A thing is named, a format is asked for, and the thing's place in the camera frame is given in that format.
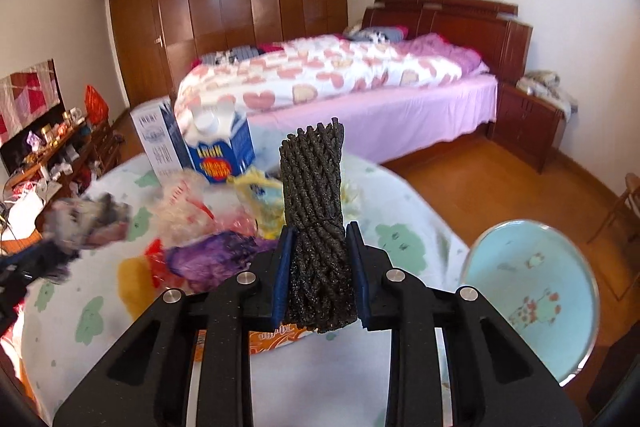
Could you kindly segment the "cow pattern pillow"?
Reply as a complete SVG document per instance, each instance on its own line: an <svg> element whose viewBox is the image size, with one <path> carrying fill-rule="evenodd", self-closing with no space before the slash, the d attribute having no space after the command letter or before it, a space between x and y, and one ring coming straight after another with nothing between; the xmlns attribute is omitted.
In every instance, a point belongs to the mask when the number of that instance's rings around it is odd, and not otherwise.
<svg viewBox="0 0 640 427"><path fill-rule="evenodd" d="M355 42L398 43L408 35L405 26L370 26L349 32L345 37Z"/></svg>

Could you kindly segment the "blue Look milk carton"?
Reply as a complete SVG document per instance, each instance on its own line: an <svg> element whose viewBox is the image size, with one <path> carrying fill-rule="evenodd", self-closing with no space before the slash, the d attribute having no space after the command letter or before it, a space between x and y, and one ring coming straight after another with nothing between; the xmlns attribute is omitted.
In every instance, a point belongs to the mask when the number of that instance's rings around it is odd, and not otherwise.
<svg viewBox="0 0 640 427"><path fill-rule="evenodd" d="M209 183L224 183L241 176L255 159L246 115L230 100L195 105L183 131L193 168Z"/></svg>

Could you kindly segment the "pink bed sheet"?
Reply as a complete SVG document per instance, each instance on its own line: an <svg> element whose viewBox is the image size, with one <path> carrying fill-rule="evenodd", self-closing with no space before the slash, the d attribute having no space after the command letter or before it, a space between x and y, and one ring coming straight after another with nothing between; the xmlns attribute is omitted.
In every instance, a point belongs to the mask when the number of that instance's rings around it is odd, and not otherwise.
<svg viewBox="0 0 640 427"><path fill-rule="evenodd" d="M452 142L496 120L498 80L463 78L444 87L383 88L326 98L248 117L258 153L273 153L297 129L344 126L344 150L368 161L398 159L440 142Z"/></svg>

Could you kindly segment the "television screen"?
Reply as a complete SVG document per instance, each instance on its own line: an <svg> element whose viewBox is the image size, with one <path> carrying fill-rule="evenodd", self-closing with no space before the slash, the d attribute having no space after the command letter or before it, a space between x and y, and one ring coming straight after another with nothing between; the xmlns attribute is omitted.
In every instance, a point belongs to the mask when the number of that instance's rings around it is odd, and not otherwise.
<svg viewBox="0 0 640 427"><path fill-rule="evenodd" d="M64 110L52 60L1 78L1 161L7 173L14 173L32 153L29 132L54 124Z"/></svg>

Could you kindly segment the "light blue trash bin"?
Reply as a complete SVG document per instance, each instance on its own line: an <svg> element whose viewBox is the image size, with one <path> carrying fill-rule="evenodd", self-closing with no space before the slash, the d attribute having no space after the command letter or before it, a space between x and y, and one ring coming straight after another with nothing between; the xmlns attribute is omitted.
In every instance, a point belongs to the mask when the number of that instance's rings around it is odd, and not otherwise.
<svg viewBox="0 0 640 427"><path fill-rule="evenodd" d="M599 288L585 256L557 229L512 220L486 230L460 284L498 310L561 386L585 367L599 332Z"/></svg>

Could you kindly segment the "red gift bag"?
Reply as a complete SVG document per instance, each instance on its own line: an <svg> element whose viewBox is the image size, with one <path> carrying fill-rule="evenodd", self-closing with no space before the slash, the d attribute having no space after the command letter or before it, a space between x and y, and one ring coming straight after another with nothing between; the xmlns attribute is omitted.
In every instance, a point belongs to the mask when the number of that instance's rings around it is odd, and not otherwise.
<svg viewBox="0 0 640 427"><path fill-rule="evenodd" d="M108 121L108 108L102 95L91 84L87 84L85 89L85 108L87 113L87 119L93 126L102 124L104 121Z"/></svg>

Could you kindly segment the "cluttered wooden side cabinet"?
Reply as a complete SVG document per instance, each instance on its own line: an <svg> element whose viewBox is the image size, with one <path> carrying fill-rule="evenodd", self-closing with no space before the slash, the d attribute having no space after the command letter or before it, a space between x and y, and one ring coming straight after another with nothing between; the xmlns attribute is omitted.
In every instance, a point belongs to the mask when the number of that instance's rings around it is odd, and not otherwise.
<svg viewBox="0 0 640 427"><path fill-rule="evenodd" d="M40 239L53 203L81 195L116 167L124 143L108 121L91 126L83 120L32 156L32 165L18 169L1 187L1 254L15 254Z"/></svg>

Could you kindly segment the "red transparent plastic wrapper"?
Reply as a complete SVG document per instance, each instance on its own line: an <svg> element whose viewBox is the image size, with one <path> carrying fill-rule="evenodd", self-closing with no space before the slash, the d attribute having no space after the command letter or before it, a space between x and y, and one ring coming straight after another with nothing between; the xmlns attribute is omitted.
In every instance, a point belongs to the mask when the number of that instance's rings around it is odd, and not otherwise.
<svg viewBox="0 0 640 427"><path fill-rule="evenodd" d="M171 248L183 247L224 232L241 236L255 236L257 233L256 221L242 208L214 213L204 202L192 200L166 209L157 208L151 223L154 239L146 247L144 257L155 287L175 278L166 260Z"/></svg>

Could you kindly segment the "white tablecloth green clouds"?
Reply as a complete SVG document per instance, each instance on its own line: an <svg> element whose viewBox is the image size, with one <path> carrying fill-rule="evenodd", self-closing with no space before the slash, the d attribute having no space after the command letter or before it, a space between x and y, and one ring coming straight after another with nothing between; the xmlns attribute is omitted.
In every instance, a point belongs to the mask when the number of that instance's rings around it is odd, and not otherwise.
<svg viewBox="0 0 640 427"><path fill-rule="evenodd" d="M88 198L111 194L131 207L131 222L123 241L83 251L64 282L29 291L23 359L44 416L57 426L439 425L436 315L456 298L468 247L388 170L348 155L333 179L355 190L357 210L331 210L306 182L284 184L294 249L282 325L310 335L259 355L248 334L277 330L278 244L212 291L166 286L132 321L117 269L154 239L151 207L163 184L142 155L91 184ZM368 329L346 246L352 221L367 246Z"/></svg>

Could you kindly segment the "yellow plastic bag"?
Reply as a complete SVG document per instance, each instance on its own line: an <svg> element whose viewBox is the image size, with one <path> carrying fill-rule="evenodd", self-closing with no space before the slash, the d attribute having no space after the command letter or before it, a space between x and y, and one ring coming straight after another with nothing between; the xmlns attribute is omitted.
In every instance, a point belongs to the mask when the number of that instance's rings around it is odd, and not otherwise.
<svg viewBox="0 0 640 427"><path fill-rule="evenodd" d="M165 289L166 265L160 257L137 256L122 260L117 269L117 287L131 320L154 303Z"/></svg>

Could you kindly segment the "clear plastic bag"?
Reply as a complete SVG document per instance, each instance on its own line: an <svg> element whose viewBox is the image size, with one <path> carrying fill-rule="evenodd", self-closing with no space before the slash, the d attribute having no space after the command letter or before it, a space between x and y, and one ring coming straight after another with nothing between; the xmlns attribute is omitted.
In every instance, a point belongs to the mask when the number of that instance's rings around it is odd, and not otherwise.
<svg viewBox="0 0 640 427"><path fill-rule="evenodd" d="M151 207L152 228L164 248L183 246L215 232L216 218L203 200L208 181L191 169L171 173Z"/></svg>

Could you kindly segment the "pile of clothes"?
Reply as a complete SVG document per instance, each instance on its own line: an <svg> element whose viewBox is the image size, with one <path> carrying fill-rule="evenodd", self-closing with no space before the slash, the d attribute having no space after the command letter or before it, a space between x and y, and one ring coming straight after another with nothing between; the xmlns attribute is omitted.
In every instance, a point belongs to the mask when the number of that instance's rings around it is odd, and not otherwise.
<svg viewBox="0 0 640 427"><path fill-rule="evenodd" d="M560 86L560 76L552 70L531 70L521 77L515 87L559 109L566 120L578 113L578 102Z"/></svg>

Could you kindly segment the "purple snack wrapper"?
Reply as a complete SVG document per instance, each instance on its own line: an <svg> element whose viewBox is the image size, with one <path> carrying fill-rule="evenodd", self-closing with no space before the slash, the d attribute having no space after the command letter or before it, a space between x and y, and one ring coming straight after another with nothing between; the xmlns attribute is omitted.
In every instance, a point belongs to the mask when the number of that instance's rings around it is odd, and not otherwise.
<svg viewBox="0 0 640 427"><path fill-rule="evenodd" d="M185 280L191 291L206 293L247 270L258 254L273 251L277 243L277 239L225 231L168 248L164 256L169 271Z"/></svg>

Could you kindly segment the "pink purple blanket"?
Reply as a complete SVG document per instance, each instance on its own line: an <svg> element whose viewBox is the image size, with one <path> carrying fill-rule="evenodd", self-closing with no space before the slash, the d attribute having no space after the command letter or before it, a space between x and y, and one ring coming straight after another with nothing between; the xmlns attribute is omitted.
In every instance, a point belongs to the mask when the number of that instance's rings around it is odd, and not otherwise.
<svg viewBox="0 0 640 427"><path fill-rule="evenodd" d="M420 57L445 57L461 68L463 77L489 72L489 67L477 51L452 44L436 32L395 43L395 48L399 53L410 53Z"/></svg>

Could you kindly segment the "wooden door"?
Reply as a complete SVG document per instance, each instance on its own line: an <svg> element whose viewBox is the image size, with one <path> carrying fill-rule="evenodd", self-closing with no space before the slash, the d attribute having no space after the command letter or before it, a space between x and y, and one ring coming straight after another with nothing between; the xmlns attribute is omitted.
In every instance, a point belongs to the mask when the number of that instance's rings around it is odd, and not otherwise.
<svg viewBox="0 0 640 427"><path fill-rule="evenodd" d="M170 93L160 7L157 0L108 0L117 61L129 105Z"/></svg>

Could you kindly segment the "wooden nightstand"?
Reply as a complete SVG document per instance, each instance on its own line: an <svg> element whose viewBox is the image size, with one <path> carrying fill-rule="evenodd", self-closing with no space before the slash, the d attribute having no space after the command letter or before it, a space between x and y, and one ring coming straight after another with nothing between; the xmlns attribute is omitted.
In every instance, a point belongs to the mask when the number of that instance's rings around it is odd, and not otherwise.
<svg viewBox="0 0 640 427"><path fill-rule="evenodd" d="M565 115L542 98L500 82L496 121L489 138L542 173L558 153Z"/></svg>

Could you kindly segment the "orange snack bag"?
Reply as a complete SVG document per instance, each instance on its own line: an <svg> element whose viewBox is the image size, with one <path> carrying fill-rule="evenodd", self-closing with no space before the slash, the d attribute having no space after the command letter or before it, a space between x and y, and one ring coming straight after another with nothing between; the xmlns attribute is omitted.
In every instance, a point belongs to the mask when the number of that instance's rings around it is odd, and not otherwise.
<svg viewBox="0 0 640 427"><path fill-rule="evenodd" d="M284 347L290 343L310 335L307 329L299 329L294 325L281 325L272 333L250 332L248 334L248 347L250 355L259 355L259 353L272 351L274 349ZM198 331L198 339L194 351L194 361L201 362L204 355L204 346L206 340L206 330Z"/></svg>

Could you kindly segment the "heart pattern white duvet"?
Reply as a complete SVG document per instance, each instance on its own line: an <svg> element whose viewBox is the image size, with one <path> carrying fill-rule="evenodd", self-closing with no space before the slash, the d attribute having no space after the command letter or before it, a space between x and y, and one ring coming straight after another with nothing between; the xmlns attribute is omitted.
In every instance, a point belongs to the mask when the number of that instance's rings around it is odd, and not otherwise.
<svg viewBox="0 0 640 427"><path fill-rule="evenodd" d="M285 42L277 51L234 63L198 64L181 81L174 112L184 127L195 105L230 100L242 113L262 113L382 88L435 88L463 78L445 57L326 35Z"/></svg>

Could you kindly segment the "white tall milk carton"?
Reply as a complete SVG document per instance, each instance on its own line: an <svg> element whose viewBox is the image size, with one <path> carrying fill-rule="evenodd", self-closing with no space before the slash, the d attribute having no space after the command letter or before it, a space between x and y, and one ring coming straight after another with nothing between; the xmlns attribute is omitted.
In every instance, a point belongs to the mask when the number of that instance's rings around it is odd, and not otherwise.
<svg viewBox="0 0 640 427"><path fill-rule="evenodd" d="M168 96L154 98L130 113L144 153L160 182L191 167L174 110Z"/></svg>

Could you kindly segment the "pale yellow blue wrapper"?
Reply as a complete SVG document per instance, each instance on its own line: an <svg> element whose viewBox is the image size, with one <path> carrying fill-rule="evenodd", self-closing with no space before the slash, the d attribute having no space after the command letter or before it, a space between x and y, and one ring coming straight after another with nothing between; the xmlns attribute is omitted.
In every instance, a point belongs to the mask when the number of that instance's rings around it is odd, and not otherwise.
<svg viewBox="0 0 640 427"><path fill-rule="evenodd" d="M256 221L258 234L264 239L277 239L285 226L282 182L250 167L239 176L230 176L227 183Z"/></svg>

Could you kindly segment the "brown wicker chair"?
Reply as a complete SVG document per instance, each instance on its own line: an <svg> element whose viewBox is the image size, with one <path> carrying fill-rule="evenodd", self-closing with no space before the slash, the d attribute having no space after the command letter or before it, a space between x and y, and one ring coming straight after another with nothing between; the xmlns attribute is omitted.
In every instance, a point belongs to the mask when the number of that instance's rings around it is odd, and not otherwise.
<svg viewBox="0 0 640 427"><path fill-rule="evenodd" d="M627 225L634 228L629 242L639 237L639 176L628 172L625 176L625 190L617 197L612 208L608 210L597 230L588 239L593 243L606 229L611 228L617 219L622 218Z"/></svg>

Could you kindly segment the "patterned foil wrapper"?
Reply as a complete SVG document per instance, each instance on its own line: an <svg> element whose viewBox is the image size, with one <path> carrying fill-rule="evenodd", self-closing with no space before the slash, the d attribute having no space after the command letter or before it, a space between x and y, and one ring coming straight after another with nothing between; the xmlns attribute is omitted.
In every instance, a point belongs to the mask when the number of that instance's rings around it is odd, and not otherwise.
<svg viewBox="0 0 640 427"><path fill-rule="evenodd" d="M43 238L67 254L123 241L131 222L131 207L105 193L97 199L63 198L44 218Z"/></svg>

